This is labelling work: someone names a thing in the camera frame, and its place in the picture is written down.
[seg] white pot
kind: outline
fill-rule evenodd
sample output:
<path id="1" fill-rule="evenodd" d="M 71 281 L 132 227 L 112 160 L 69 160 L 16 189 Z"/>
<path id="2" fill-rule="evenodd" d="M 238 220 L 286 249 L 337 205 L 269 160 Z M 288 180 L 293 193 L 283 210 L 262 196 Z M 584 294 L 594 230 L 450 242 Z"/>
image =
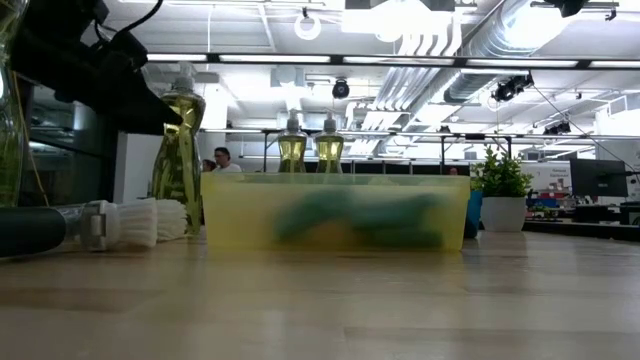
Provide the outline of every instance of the white pot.
<path id="1" fill-rule="evenodd" d="M 486 231 L 522 231 L 526 212 L 524 197 L 487 197 L 482 199 L 480 220 Z"/>

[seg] translucent yellow container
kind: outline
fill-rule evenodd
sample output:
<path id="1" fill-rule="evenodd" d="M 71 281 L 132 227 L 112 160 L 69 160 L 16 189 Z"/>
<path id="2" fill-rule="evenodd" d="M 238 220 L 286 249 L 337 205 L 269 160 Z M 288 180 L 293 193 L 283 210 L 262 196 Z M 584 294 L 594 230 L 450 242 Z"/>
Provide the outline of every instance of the translucent yellow container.
<path id="1" fill-rule="evenodd" d="M 207 239 L 237 250 L 458 251 L 469 178 L 202 176 Z"/>

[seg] table surface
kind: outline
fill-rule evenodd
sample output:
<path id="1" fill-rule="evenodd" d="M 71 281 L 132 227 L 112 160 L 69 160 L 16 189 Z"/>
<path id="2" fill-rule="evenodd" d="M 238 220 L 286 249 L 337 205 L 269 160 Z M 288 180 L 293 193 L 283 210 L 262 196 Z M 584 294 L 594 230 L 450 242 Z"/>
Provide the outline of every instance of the table surface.
<path id="1" fill-rule="evenodd" d="M 0 262 L 2 359 L 638 359 L 640 247 L 481 234 L 456 254 Z"/>

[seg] white bristles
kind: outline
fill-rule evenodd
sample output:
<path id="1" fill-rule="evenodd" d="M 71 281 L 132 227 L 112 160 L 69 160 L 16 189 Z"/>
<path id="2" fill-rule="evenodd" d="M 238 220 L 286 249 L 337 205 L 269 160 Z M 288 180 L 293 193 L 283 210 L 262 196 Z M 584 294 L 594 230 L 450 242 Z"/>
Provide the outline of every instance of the white bristles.
<path id="1" fill-rule="evenodd" d="M 118 205 L 120 242 L 156 246 L 158 240 L 158 208 L 156 199 L 135 200 Z"/>
<path id="2" fill-rule="evenodd" d="M 187 209 L 176 200 L 158 200 L 158 241 L 184 236 L 187 228 Z"/>

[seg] green leaves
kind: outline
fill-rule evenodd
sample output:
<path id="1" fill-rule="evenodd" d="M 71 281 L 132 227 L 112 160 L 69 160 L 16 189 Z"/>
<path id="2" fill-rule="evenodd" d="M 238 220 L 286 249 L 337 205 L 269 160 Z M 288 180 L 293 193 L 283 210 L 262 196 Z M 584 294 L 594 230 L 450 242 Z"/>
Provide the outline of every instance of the green leaves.
<path id="1" fill-rule="evenodd" d="M 482 191 L 484 197 L 523 197 L 531 184 L 532 175 L 520 171 L 520 159 L 512 159 L 506 152 L 498 153 L 486 148 L 486 160 L 472 167 L 473 190 Z"/>

